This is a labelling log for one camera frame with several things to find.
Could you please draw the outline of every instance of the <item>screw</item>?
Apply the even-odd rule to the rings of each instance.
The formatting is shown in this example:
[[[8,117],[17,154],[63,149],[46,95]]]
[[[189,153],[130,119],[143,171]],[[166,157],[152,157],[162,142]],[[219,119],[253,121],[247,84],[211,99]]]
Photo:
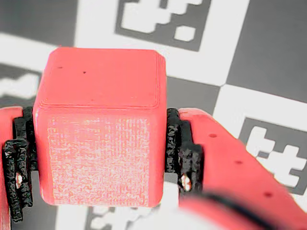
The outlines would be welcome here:
[[[184,189],[185,191],[188,192],[188,191],[191,190],[192,183],[191,183],[190,178],[189,178],[187,175],[183,174],[183,175],[181,176],[181,184],[182,184],[182,187],[183,187],[183,189]]]
[[[21,186],[21,183],[23,182],[23,177],[18,172],[16,173],[15,180],[16,180],[16,187],[17,189],[19,189]]]

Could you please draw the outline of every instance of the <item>red cube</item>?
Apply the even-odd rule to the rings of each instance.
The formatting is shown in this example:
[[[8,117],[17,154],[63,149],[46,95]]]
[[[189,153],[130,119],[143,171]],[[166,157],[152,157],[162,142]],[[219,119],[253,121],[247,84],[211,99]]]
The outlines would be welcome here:
[[[166,74],[157,52],[58,48],[49,56],[33,114],[47,203],[160,202]]]

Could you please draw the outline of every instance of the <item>red plastic part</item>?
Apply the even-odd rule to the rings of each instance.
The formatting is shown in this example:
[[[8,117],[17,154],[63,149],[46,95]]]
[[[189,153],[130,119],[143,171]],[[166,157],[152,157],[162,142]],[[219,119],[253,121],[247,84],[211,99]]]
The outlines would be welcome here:
[[[13,119],[23,115],[21,107],[7,107],[0,109],[0,229],[11,229],[11,216],[7,202],[2,167],[2,148],[7,140],[13,139]]]
[[[33,113],[47,203],[159,203],[166,73],[157,52],[58,48],[49,56]]]
[[[203,188],[218,191],[243,202],[255,212],[286,229],[307,229],[307,214],[287,189],[251,156],[245,146],[209,114],[200,109],[180,109],[180,119],[191,122],[193,141],[204,148]],[[209,201],[181,200],[183,208],[211,217],[230,229],[255,229],[240,216],[229,215]]]

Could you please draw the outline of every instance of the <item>black rubber pad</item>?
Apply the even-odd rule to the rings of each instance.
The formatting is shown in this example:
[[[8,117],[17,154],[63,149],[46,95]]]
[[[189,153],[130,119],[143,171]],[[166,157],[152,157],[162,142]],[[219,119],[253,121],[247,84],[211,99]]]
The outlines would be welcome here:
[[[201,145],[193,143],[190,122],[180,120],[177,109],[168,109],[165,172],[178,174],[180,193],[184,194],[181,184],[184,174],[191,180],[189,192],[202,191],[203,167],[204,151]]]
[[[17,117],[13,121],[14,139],[6,141],[3,147],[7,199],[14,222],[23,220],[22,209],[24,207],[33,206],[31,169],[37,169],[33,127],[32,109],[26,108],[23,117]],[[22,183],[18,189],[16,186],[17,173],[22,177]]]
[[[180,119],[177,109],[167,110],[165,172],[178,173],[178,148],[180,146]]]
[[[32,107],[24,108],[23,118],[26,120],[25,130],[26,130],[26,138],[29,141],[31,170],[37,171],[37,151],[36,151],[36,143],[35,143],[33,108]]]
[[[8,140],[3,147],[3,170],[6,187],[6,195],[11,210],[11,217],[14,222],[23,220],[22,203],[16,187],[16,171],[17,171],[17,151],[14,147],[14,141]]]

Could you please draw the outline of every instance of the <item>checkerboard pattern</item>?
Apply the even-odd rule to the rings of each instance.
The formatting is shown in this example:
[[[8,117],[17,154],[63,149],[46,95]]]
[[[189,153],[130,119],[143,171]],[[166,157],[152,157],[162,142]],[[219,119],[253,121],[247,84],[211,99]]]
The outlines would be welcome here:
[[[155,49],[168,107],[212,114],[307,211],[306,11],[307,0],[3,0],[0,107],[33,104],[57,46]],[[52,207],[33,181],[13,230],[125,230],[153,211]]]

